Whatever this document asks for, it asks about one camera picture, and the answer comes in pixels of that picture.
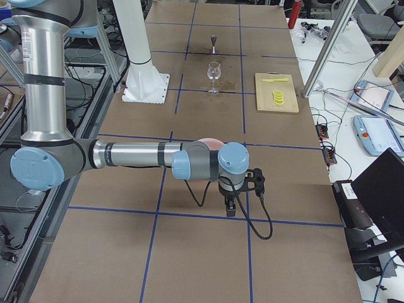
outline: wooden block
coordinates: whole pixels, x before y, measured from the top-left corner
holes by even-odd
[[[389,78],[404,61],[404,28],[391,41],[373,68],[376,77]]]
[[[266,79],[288,78],[289,81],[265,82]],[[257,110],[267,112],[299,112],[292,76],[289,74],[255,74],[255,88]],[[277,105],[273,101],[272,92],[280,90],[283,93],[283,104]]]

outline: brown cardboard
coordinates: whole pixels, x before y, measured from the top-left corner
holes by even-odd
[[[23,65],[18,63],[17,67],[23,71]],[[0,77],[0,84],[2,85],[7,85],[7,84],[11,84],[11,85],[17,85],[17,81],[15,80],[15,78],[13,77],[13,75],[6,70],[6,68],[4,68],[4,74],[2,75],[1,70],[0,70],[0,75],[2,75]]]
[[[138,138],[98,137],[105,142],[158,142]],[[71,205],[155,211],[163,170],[104,167],[82,173]]]
[[[257,110],[295,114],[299,112],[293,79],[289,74],[256,73],[255,87]],[[275,103],[275,92],[282,95],[282,100],[278,101],[280,104]]]
[[[143,302],[249,302],[246,232],[245,222],[159,217]]]
[[[158,72],[170,74],[170,89],[179,88],[185,64],[184,56],[184,54],[172,54],[168,52],[151,52],[153,65],[157,68]]]
[[[216,88],[221,92],[241,92],[240,57],[220,54],[189,54],[184,65],[182,88],[208,91],[212,83],[208,78],[207,71],[209,62],[212,61],[219,62],[222,70],[222,75],[215,83]]]
[[[164,104],[144,104],[123,102],[124,89],[114,95],[100,133],[170,138],[178,93],[168,91]]]
[[[151,51],[185,52],[190,25],[146,24]]]
[[[255,303],[362,302],[342,228],[273,228],[269,241],[251,232]]]
[[[290,74],[293,78],[296,95],[303,92],[304,84],[299,63],[291,58],[268,58],[261,56],[243,57],[242,70],[244,76],[244,92],[255,93],[255,73]]]
[[[189,181],[189,186],[199,203],[202,202],[203,193],[207,183],[208,181]],[[242,194],[241,199],[245,201],[246,195]],[[226,217],[224,197],[219,193],[217,182],[210,184],[203,207],[198,207],[189,193],[185,182],[174,179],[169,170],[165,175],[160,211],[167,213]],[[238,211],[236,217],[242,218],[242,212]]]
[[[196,5],[194,24],[230,25],[237,29],[240,8],[244,26],[285,25],[278,8],[187,4],[182,15],[183,4],[173,4],[172,8],[170,4],[161,4],[153,4],[150,20],[188,23],[192,6]],[[147,27],[152,49],[186,50],[191,26],[149,23]],[[196,50],[208,47],[204,38],[206,30],[194,27],[191,47]],[[173,73],[171,89],[180,88],[183,74],[179,98],[178,91],[170,90],[164,105],[129,104],[121,101],[121,92],[114,96],[101,133],[167,139],[173,131],[174,141],[216,137],[224,141],[277,145],[247,145],[250,167],[263,170],[265,201],[272,218],[291,222],[274,223],[273,238],[262,241],[251,230],[251,237],[248,236],[247,223],[240,220],[239,207],[235,220],[195,217],[225,215],[217,184],[211,185],[205,207],[198,208],[184,182],[174,180],[169,169],[160,198],[162,169],[115,167],[85,172],[71,204],[110,210],[68,211],[31,302],[140,301],[148,257],[142,303],[245,303],[250,296],[255,303],[360,301],[343,229],[323,226],[340,224],[340,219],[318,150],[308,100],[298,98],[299,114],[271,114],[256,111],[254,95],[245,94],[243,98],[240,94],[241,69],[244,92],[254,93],[255,72],[291,74],[295,89],[302,87],[296,59],[261,57],[265,54],[295,56],[289,32],[262,32],[256,28],[242,31],[247,55],[242,60],[238,56],[188,54],[181,63],[185,54],[166,56],[153,52],[155,65]],[[227,33],[234,35],[233,28],[221,35]],[[210,61],[223,64],[218,82],[221,92],[215,97],[205,92],[210,87],[206,75]],[[105,139],[132,141],[118,137]],[[205,185],[205,181],[191,183],[199,199]],[[246,203],[245,194],[241,200]],[[254,193],[249,194],[248,202],[251,217],[264,218]],[[119,210],[158,210],[159,213],[155,217],[118,213]],[[268,231],[267,223],[255,224],[263,234]]]
[[[240,5],[242,27],[288,28],[283,8],[279,6]]]
[[[256,144],[319,148],[309,101],[300,97],[297,101],[300,109],[298,114],[261,112],[256,109],[255,96],[245,95],[246,141]]]
[[[11,107],[7,110],[6,115],[0,120],[0,127],[7,121],[8,116],[10,115],[10,113],[13,112],[14,108],[17,106],[18,102],[21,100],[21,97],[22,97],[21,88],[9,86],[8,89],[10,89],[14,93],[14,97],[13,97],[13,101],[11,103]],[[3,112],[8,93],[9,93],[9,91],[0,87],[0,112]]]
[[[242,28],[241,35],[243,55],[296,57],[289,30]]]
[[[205,3],[197,5],[194,24],[239,26],[239,8],[233,4],[216,5]]]
[[[153,1],[146,22],[191,24],[194,3]]]
[[[30,303],[138,301],[153,220],[68,210]]]
[[[210,96],[206,92],[181,92],[177,110],[173,128],[176,140],[244,141],[239,94]]]
[[[192,27],[189,52],[210,53],[212,42],[211,36],[217,36],[216,54],[240,54],[240,33],[235,27],[204,27],[194,25]]]
[[[274,220],[341,224],[321,151],[247,146],[250,167],[266,178],[265,203]],[[251,216],[265,218],[254,193]]]

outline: gray chair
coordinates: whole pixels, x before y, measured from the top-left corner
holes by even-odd
[[[310,14],[313,18],[324,18],[335,20],[343,0],[334,0],[332,3],[320,3],[318,0],[311,0]]]
[[[357,17],[358,26],[362,32],[368,36],[371,41],[369,44],[390,44],[394,39],[400,27],[393,19],[383,14],[390,8],[394,8],[393,14],[397,20],[404,20],[404,6],[398,5],[398,1],[394,0],[393,4],[387,6],[384,10],[380,11],[377,15],[373,14],[360,14]]]

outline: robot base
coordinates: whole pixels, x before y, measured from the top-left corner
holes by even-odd
[[[169,87],[170,75],[160,74],[157,69],[152,66],[154,89],[145,92],[145,79],[142,78],[141,72],[133,72],[129,69],[128,79],[122,101],[124,102],[141,102],[163,104]]]

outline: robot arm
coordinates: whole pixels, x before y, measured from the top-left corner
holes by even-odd
[[[24,186],[47,190],[89,169],[104,166],[168,167],[176,179],[218,181],[228,215],[234,198],[255,190],[262,197],[264,178],[250,171],[247,149],[239,143],[105,143],[76,139],[66,128],[63,38],[69,31],[93,34],[95,0],[9,0],[21,28],[28,130],[11,159],[11,170]]]

